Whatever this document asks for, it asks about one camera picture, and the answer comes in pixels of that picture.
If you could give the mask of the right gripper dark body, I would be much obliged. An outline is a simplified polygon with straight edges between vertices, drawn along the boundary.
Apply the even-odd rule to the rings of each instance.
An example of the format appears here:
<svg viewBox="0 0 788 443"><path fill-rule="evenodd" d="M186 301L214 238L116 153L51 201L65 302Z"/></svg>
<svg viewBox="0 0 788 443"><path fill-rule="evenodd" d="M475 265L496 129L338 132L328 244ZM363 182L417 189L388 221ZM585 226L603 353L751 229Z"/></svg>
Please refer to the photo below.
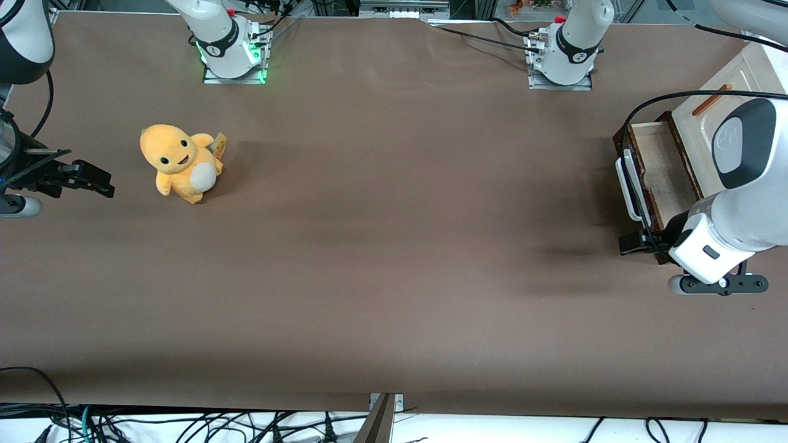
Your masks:
<svg viewBox="0 0 788 443"><path fill-rule="evenodd" d="M2 191L8 188L28 191L37 191L34 182L31 182L30 177L25 177L17 180L14 184L9 185L10 179L28 165L34 163L31 160L31 154L25 153L27 148L34 147L34 138L31 135L25 134L19 129L14 115L7 110L1 112L1 175L2 175Z"/></svg>

